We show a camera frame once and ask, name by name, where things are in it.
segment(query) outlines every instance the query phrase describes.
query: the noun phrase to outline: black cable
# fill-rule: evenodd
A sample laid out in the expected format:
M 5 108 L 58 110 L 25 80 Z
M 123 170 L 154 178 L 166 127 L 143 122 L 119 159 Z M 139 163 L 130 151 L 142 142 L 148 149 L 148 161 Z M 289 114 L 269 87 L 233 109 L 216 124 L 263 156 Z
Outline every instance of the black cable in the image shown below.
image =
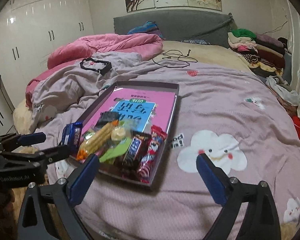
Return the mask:
M 285 25 L 287 22 L 288 22 L 288 21 L 286 21 L 286 22 L 285 22 L 284 24 L 282 24 L 281 26 L 275 28 L 273 31 L 269 31 L 269 32 L 266 32 L 266 33 L 275 33 L 275 32 L 281 31 L 282 28 L 284 27 L 284 25 Z
M 177 51 L 177 52 L 179 52 L 181 55 L 180 55 L 180 54 L 176 54 L 176 53 L 169 53 L 170 51 Z M 191 50 L 189 49 L 187 56 L 185 56 L 185 55 L 183 55 L 183 53 L 182 53 L 180 50 L 177 50 L 177 49 L 170 49 L 170 50 L 168 50 L 167 52 L 159 53 L 159 54 L 155 55 L 155 57 L 157 57 L 157 56 L 159 56 L 159 55 L 163 55 L 164 57 L 163 57 L 162 59 L 176 58 L 178 61 L 187 63 L 187 65 L 181 66 L 181 67 L 170 67 L 170 66 L 165 66 L 165 65 L 162 65 L 162 64 L 159 64 L 159 63 L 155 62 L 153 58 L 152 58 L 152 61 L 153 61 L 155 64 L 159 65 L 159 66 L 163 66 L 163 67 L 167 67 L 167 68 L 184 68 L 184 67 L 189 67 L 189 66 L 190 66 L 190 63 L 197 63 L 197 62 L 198 62 L 198 60 L 196 60 L 195 58 L 189 57 L 190 52 L 191 52 Z M 193 59 L 194 61 L 181 60 L 182 58 Z

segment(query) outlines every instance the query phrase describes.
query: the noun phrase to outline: pink book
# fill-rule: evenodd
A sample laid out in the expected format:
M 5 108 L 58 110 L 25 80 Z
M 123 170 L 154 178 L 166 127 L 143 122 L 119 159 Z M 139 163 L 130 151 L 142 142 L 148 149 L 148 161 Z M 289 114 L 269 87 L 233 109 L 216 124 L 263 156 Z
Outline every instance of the pink book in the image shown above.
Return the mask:
M 130 88 L 116 88 L 102 104 L 98 111 L 83 127 L 82 133 L 94 127 L 102 112 L 118 112 L 119 120 L 135 119 L 138 121 L 137 131 L 150 133 L 152 125 L 167 131 L 170 114 L 176 94 L 137 90 Z

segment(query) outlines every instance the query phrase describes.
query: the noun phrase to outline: white wardrobe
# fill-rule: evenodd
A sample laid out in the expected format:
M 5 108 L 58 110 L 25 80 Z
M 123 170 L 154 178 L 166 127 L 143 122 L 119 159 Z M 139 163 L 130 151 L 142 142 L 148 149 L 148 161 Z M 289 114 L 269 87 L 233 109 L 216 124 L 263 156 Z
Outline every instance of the white wardrobe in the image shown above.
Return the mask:
M 0 75 L 13 105 L 56 48 L 93 34 L 89 0 L 10 0 L 0 13 Z

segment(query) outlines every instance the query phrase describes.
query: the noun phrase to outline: metal screw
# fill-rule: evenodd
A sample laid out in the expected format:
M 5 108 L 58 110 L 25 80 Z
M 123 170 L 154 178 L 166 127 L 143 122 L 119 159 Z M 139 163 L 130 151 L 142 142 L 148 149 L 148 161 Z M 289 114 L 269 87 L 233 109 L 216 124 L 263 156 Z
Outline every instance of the metal screw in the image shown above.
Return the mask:
M 65 184 L 66 181 L 67 181 L 66 178 L 58 179 L 58 184 L 60 184 L 60 185 Z
M 260 185 L 261 187 L 268 187 L 268 183 L 266 183 L 265 181 L 261 181 Z
M 35 182 L 31 182 L 31 183 L 29 183 L 29 185 L 28 185 L 29 188 L 34 188 L 34 186 L 35 186 Z
M 237 184 L 238 181 L 239 181 L 239 180 L 238 180 L 236 177 L 231 177 L 231 178 L 230 178 L 230 182 L 231 182 L 232 184 Z

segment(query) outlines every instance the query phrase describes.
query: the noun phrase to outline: beige bedsheet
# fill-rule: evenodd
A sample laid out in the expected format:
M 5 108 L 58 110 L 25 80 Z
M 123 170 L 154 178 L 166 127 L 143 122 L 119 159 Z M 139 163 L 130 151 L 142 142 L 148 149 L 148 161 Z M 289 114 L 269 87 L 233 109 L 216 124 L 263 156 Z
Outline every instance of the beige bedsheet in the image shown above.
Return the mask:
M 180 41 L 164 41 L 163 50 L 167 52 L 170 49 L 180 50 L 183 55 L 188 54 L 190 49 L 190 57 L 197 59 L 201 63 L 220 65 L 230 69 L 241 70 L 252 73 L 249 69 L 250 64 L 237 53 L 221 46 L 190 44 Z M 155 61 L 162 59 L 162 55 L 154 58 Z
M 187 55 L 190 49 L 190 57 L 197 59 L 201 63 L 221 65 L 230 69 L 252 73 L 250 64 L 239 54 L 221 46 L 189 44 L 179 41 L 163 41 L 163 50 L 180 50 L 183 55 Z M 155 61 L 162 59 L 162 55 L 154 58 Z M 25 100 L 22 101 L 13 112 L 13 123 L 18 133 L 28 134 L 31 124 L 32 111 L 26 107 Z

